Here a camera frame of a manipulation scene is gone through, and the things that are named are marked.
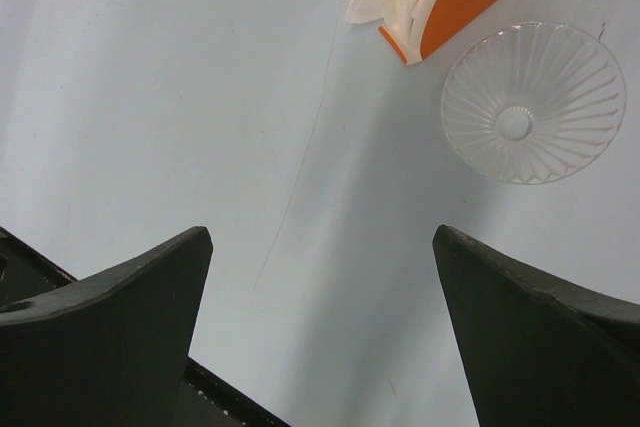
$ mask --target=white table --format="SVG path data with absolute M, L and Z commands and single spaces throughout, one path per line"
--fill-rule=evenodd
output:
M 452 224 L 640 301 L 638 0 L 502 0 L 407 69 L 338 0 L 0 0 L 0 222 L 80 277 L 194 224 L 191 355 L 294 426 L 476 426 L 430 241 Z M 628 111 L 564 181 L 447 146 L 454 59 L 525 20 L 618 57 Z

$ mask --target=clear glass bowl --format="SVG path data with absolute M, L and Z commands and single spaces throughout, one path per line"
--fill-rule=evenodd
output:
M 453 149 L 477 171 L 542 184 L 597 159 L 618 133 L 625 105 L 620 67 L 597 39 L 568 25 L 525 23 L 456 62 L 442 121 Z

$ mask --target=white surface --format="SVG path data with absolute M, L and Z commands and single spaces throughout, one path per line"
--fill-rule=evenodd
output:
M 475 426 L 430 240 L 471 235 L 640 301 L 637 0 L 503 0 L 406 69 L 338 0 L 0 0 L 0 220 L 86 276 L 193 224 L 216 252 L 191 354 L 294 426 Z M 455 58 L 512 22 L 617 55 L 622 131 L 548 186 L 443 137 Z

